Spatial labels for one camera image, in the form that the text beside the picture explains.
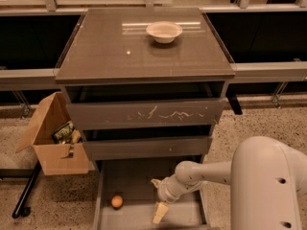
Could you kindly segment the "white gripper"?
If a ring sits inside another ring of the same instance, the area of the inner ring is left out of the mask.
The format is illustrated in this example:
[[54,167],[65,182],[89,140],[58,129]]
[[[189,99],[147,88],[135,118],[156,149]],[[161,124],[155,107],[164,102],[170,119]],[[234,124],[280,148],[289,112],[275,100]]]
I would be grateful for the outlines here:
[[154,206],[154,224],[159,224],[162,221],[169,210],[168,204],[176,202],[182,195],[197,191],[202,184],[202,182],[197,182],[193,185],[182,183],[174,174],[162,180],[152,179],[151,182],[157,189],[158,198],[162,201],[157,202]]

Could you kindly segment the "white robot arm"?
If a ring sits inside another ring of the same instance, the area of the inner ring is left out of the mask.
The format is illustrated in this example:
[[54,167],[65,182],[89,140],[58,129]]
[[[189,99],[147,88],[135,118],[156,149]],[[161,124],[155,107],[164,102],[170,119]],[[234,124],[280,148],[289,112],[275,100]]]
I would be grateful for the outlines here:
[[229,162],[182,161],[175,173],[154,179],[159,201],[153,223],[169,205],[204,181],[230,187],[231,230],[302,230],[298,198],[307,194],[307,155],[265,136],[247,138]]

